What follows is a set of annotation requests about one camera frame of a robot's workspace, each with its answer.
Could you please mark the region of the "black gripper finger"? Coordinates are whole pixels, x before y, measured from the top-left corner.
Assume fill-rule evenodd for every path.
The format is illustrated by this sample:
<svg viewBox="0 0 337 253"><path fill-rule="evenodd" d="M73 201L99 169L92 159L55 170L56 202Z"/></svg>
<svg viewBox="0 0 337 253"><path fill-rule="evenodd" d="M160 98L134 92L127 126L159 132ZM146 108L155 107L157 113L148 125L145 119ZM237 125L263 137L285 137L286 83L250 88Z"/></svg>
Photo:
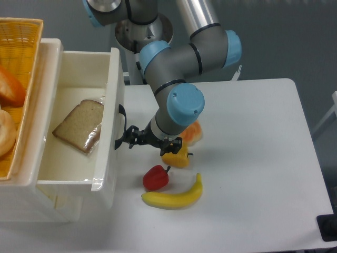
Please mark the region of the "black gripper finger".
<svg viewBox="0 0 337 253"><path fill-rule="evenodd" d="M162 157L166 153L177 154L183 144L183 139L177 137L176 139L169 141L167 138L160 144L160 156Z"/></svg>
<svg viewBox="0 0 337 253"><path fill-rule="evenodd" d="M128 148L131 149L135 145L142 145L144 142L144 132L139 130L138 127L132 125L125 131L125 137L123 141L128 144Z"/></svg>

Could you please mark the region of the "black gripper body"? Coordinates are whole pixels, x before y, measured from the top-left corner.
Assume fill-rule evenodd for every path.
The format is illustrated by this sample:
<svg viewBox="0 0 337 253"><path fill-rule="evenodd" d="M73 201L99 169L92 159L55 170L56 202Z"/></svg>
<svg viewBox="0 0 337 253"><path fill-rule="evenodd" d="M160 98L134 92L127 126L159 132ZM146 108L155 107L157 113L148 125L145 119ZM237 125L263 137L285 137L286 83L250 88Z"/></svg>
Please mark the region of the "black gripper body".
<svg viewBox="0 0 337 253"><path fill-rule="evenodd" d="M154 135L150 128L145 128L141 131L141 145L151 145L155 148L166 148L168 144L168 139L159 139Z"/></svg>

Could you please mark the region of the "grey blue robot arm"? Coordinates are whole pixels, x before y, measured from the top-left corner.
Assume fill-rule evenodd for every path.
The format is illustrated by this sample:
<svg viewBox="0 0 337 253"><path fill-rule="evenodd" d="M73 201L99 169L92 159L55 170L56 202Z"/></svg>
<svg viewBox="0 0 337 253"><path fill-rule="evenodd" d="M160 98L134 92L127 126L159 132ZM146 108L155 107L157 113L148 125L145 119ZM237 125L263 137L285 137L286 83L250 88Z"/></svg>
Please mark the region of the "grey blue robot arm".
<svg viewBox="0 0 337 253"><path fill-rule="evenodd" d="M180 48L170 46L171 23L159 13L157 1L84 1L83 5L94 26L116 24L118 43L134 54L135 68L158 104L146 128L126 126L115 147L151 145L161 154L178 153L181 133L205 105L202 92L187 79L238 62L242 55L238 35L222 29L210 1L177 2L190 37L189 44Z"/></svg>

